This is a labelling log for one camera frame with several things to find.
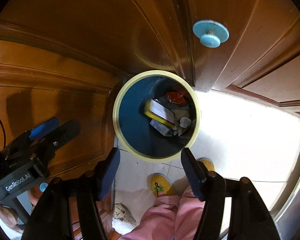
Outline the red snack wrapper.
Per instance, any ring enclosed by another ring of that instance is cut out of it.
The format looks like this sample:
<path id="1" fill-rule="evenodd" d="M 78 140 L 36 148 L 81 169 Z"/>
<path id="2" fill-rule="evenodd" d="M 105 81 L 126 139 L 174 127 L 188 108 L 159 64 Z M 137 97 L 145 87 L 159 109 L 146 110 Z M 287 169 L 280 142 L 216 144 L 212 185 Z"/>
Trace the red snack wrapper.
<path id="1" fill-rule="evenodd" d="M 187 101 L 184 96 L 178 92 L 168 92 L 165 95 L 166 99 L 178 107 L 185 107 L 187 106 Z"/>

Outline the white small carton box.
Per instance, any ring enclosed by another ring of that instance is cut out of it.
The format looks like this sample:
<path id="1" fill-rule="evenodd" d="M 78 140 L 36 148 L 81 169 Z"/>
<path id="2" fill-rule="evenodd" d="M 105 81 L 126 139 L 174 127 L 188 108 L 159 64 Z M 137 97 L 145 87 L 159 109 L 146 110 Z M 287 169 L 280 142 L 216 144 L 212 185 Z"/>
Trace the white small carton box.
<path id="1" fill-rule="evenodd" d="M 173 130 L 170 127 L 158 122 L 157 120 L 152 119 L 150 125 L 165 137 L 171 137 L 173 135 Z"/>

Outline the yellow rimmed trash bin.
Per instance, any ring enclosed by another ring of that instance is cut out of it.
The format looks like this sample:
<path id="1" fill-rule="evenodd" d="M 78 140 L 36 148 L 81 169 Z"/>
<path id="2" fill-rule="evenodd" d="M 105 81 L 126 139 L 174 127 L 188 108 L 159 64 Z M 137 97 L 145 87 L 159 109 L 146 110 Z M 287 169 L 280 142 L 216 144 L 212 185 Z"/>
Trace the yellow rimmed trash bin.
<path id="1" fill-rule="evenodd" d="M 191 86 L 173 73 L 143 72 L 119 91 L 113 124 L 123 149 L 134 157 L 153 163 L 174 160 L 197 139 L 198 99 Z"/>

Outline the right yellow slipper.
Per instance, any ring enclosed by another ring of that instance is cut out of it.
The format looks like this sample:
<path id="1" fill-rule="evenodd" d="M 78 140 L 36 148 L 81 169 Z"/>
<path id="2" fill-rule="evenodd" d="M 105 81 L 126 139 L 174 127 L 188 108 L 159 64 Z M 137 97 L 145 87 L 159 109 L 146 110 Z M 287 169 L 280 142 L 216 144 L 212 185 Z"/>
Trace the right yellow slipper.
<path id="1" fill-rule="evenodd" d="M 209 171 L 215 172 L 215 166 L 214 166 L 213 162 L 210 159 L 199 158 L 199 159 L 197 159 L 197 163 L 199 164 L 200 168 L 204 172 L 209 172 Z"/>

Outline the yellow slipper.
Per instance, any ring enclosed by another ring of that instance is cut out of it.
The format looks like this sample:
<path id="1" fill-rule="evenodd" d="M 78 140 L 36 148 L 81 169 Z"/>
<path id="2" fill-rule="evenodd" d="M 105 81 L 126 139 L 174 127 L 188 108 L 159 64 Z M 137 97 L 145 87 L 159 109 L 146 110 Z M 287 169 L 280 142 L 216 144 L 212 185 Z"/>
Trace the yellow slipper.
<path id="1" fill-rule="evenodd" d="M 149 179 L 149 189 L 156 198 L 177 195 L 172 183 L 162 173 L 155 173 Z"/>
<path id="2" fill-rule="evenodd" d="M 199 159 L 197 159 L 197 163 L 199 164 L 200 168 L 204 172 L 209 172 L 209 171 L 215 172 L 215 166 L 214 166 L 213 162 L 210 159 L 199 158 Z"/>

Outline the pink trouser legs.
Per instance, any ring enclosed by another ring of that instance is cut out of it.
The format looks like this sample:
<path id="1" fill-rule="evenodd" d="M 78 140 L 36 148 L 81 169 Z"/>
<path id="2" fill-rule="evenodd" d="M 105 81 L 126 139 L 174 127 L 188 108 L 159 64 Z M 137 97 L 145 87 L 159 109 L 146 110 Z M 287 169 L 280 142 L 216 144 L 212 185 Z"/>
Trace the pink trouser legs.
<path id="1" fill-rule="evenodd" d="M 187 187 L 182 196 L 156 198 L 143 214 L 140 224 L 121 239 L 194 239 L 204 202 Z"/>

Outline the left yellow slipper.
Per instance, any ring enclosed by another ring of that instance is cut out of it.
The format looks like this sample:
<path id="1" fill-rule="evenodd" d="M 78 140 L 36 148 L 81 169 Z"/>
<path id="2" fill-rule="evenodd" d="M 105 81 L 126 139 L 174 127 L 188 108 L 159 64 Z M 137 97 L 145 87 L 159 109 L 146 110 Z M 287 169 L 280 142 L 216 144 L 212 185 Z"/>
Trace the left yellow slipper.
<path id="1" fill-rule="evenodd" d="M 149 179 L 149 189 L 156 198 L 177 195 L 172 183 L 162 173 L 155 173 Z"/>

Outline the brown wooden cabinet door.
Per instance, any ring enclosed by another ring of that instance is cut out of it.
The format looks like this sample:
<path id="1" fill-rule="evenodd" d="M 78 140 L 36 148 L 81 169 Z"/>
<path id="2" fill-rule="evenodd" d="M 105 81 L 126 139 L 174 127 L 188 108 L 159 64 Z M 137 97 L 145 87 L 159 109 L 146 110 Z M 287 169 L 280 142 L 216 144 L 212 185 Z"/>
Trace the brown wooden cabinet door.
<path id="1" fill-rule="evenodd" d="M 52 177 L 77 177 L 113 146 L 122 81 L 147 70 L 195 80 L 188 0 L 0 0 L 0 117 L 11 141 L 53 116 L 81 133 Z"/>

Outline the yellow red spice box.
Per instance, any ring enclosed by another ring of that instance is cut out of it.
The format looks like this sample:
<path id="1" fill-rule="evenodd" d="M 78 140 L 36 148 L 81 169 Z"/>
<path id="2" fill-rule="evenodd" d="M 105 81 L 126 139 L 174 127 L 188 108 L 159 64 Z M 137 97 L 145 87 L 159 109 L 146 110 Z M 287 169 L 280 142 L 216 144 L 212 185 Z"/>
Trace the yellow red spice box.
<path id="1" fill-rule="evenodd" d="M 175 114 L 153 99 L 145 103 L 144 114 L 172 129 L 176 129 L 177 120 Z"/>

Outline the blue cabinet knob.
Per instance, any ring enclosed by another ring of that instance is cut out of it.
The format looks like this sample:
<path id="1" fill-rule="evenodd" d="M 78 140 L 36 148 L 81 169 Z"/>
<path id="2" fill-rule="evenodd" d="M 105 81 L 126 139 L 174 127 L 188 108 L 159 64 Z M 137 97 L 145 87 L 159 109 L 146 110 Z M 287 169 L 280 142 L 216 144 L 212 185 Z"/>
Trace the blue cabinet knob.
<path id="1" fill-rule="evenodd" d="M 230 36 L 224 25 L 213 20 L 198 21 L 193 25 L 192 30 L 200 43 L 207 48 L 219 47 Z"/>

